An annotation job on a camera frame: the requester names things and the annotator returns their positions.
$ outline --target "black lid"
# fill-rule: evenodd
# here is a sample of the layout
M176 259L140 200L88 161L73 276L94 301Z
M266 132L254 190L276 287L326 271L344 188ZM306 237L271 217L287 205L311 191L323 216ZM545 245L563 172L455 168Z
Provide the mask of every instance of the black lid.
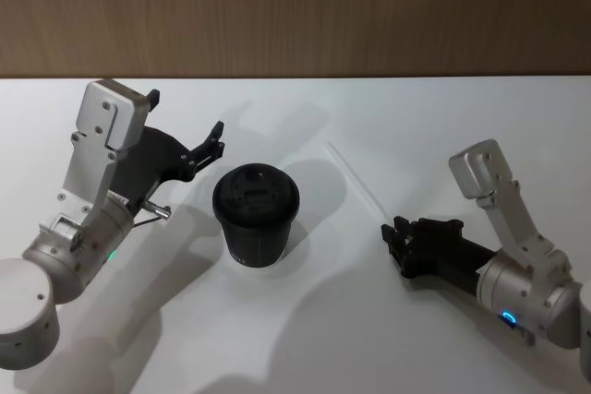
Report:
M298 208L295 182L283 171L263 163L232 170L213 191L216 216L243 228L264 229L289 223Z

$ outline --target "white table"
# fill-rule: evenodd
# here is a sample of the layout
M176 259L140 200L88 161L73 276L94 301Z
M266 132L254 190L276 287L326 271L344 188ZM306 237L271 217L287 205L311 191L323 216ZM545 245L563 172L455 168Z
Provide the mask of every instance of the white table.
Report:
M60 189L88 80L0 81L0 257L18 257ZM134 230L59 310L42 364L0 392L175 394L589 392L578 353L528 349L437 281L402 281L380 239L394 215L459 218L496 249L448 158L496 138L540 231L591 279L591 78L126 80L162 92L148 125L194 145L225 121L221 160L166 184L167 223ZM288 172L301 209L281 262L230 258L211 192L230 169Z

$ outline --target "blue led light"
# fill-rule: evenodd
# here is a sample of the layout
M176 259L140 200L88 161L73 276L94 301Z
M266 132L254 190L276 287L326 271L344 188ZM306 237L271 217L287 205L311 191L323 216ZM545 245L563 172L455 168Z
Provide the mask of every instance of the blue led light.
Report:
M515 318L515 316L513 314L511 314L509 311L503 311L502 312L502 316L504 318L506 318L507 320L509 320L511 323L515 324L517 323L517 319Z

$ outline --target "wooden wall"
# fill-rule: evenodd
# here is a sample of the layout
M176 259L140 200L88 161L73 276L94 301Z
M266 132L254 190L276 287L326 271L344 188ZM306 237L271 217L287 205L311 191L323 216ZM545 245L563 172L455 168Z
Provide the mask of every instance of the wooden wall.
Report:
M2 77L591 73L591 0L0 0Z

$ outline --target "black cup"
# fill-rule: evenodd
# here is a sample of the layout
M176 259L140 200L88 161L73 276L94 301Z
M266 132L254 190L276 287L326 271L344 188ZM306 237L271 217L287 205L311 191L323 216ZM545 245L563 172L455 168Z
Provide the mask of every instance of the black cup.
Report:
M268 267L279 259L298 210L296 182L263 163L232 170L213 190L213 212L230 254L251 268Z

